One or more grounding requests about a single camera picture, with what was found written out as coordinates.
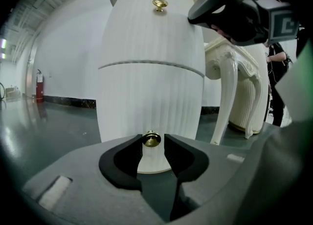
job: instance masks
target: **ornate white table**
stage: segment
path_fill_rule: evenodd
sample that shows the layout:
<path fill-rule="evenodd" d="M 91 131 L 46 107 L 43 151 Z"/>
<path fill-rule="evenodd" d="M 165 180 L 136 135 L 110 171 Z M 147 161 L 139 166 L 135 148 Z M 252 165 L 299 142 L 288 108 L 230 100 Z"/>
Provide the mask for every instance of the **ornate white table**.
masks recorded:
<path fill-rule="evenodd" d="M 253 135 L 255 114 L 263 90 L 257 62 L 244 48 L 232 45 L 223 37 L 205 47 L 205 61 L 205 75 L 212 80 L 221 78 L 222 83 L 220 111 L 211 143 L 220 143 L 234 103 L 237 81 L 243 81 L 246 78 L 255 87 L 255 97 L 245 128 L 245 137 L 248 139 Z"/>

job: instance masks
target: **white label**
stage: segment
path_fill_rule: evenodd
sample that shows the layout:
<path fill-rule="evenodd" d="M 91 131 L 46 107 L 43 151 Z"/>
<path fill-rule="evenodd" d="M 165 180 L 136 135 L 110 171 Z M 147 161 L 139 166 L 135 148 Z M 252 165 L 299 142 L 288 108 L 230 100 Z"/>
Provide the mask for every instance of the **white label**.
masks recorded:
<path fill-rule="evenodd" d="M 43 74 L 37 74 L 37 82 L 43 82 L 43 81 L 44 81 Z"/>
<path fill-rule="evenodd" d="M 237 156 L 237 155 L 234 155 L 234 154 L 228 154 L 227 155 L 227 159 L 229 160 L 233 160 L 233 161 L 236 161 L 236 162 L 244 162 L 245 158 L 244 157 L 240 157 L 240 156 Z"/>

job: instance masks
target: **ceiling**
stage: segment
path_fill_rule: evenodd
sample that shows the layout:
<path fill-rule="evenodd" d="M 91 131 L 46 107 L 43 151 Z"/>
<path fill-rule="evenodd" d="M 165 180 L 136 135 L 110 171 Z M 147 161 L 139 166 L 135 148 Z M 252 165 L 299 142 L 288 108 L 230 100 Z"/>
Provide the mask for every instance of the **ceiling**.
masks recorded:
<path fill-rule="evenodd" d="M 2 38 L 6 39 L 6 47 L 2 52 L 8 61 L 13 63 L 18 61 L 23 48 L 40 24 L 67 0 L 45 0 L 38 9 L 33 7 L 35 1 L 20 0 L 2 26 Z"/>

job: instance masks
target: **black clothing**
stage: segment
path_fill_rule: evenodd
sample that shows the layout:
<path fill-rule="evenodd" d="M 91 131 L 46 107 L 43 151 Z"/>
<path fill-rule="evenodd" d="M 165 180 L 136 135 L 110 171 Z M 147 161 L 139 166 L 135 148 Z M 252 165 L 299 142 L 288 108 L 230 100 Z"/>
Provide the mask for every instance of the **black clothing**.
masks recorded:
<path fill-rule="evenodd" d="M 271 56 L 278 54 L 280 52 L 284 52 L 280 44 L 273 44 L 269 47 L 268 55 Z M 278 81 L 284 76 L 286 72 L 287 72 L 287 63 L 285 61 L 268 63 L 268 77 L 272 89 L 276 85 L 276 83 L 278 83 Z"/>
<path fill-rule="evenodd" d="M 283 48 L 279 43 L 273 44 L 269 47 L 269 56 L 284 52 Z M 279 126 L 282 124 L 283 115 L 284 115 L 284 102 L 280 95 L 278 94 L 275 85 L 287 72 L 287 63 L 283 62 L 269 62 L 268 63 L 268 77 L 270 86 L 272 89 L 272 105 L 273 105 L 273 116 L 274 121 L 273 125 Z"/>

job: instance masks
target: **horizontal seam line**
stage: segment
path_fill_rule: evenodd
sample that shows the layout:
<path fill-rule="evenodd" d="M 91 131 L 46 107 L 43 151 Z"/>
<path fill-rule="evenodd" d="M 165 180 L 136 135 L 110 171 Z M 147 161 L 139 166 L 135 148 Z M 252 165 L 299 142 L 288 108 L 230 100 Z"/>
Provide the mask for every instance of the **horizontal seam line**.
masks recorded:
<path fill-rule="evenodd" d="M 116 63 L 109 63 L 106 65 L 103 65 L 101 67 L 99 67 L 98 69 L 102 69 L 102 68 L 106 68 L 106 67 L 110 67 L 110 66 L 114 66 L 114 65 L 119 65 L 119 64 L 136 64 L 136 63 L 144 63 L 144 64 L 161 64 L 161 65 L 168 65 L 168 66 L 172 66 L 172 67 L 177 67 L 177 68 L 183 68 L 186 70 L 189 70 L 191 72 L 194 72 L 198 75 L 200 75 L 201 77 L 204 77 L 204 74 L 202 74 L 201 72 L 197 71 L 196 69 L 184 66 L 184 65 L 179 65 L 176 63 L 170 63 L 170 62 L 164 62 L 164 61 L 145 61 L 145 60 L 141 60 L 141 61 L 122 61 L 122 62 L 116 62 Z"/>

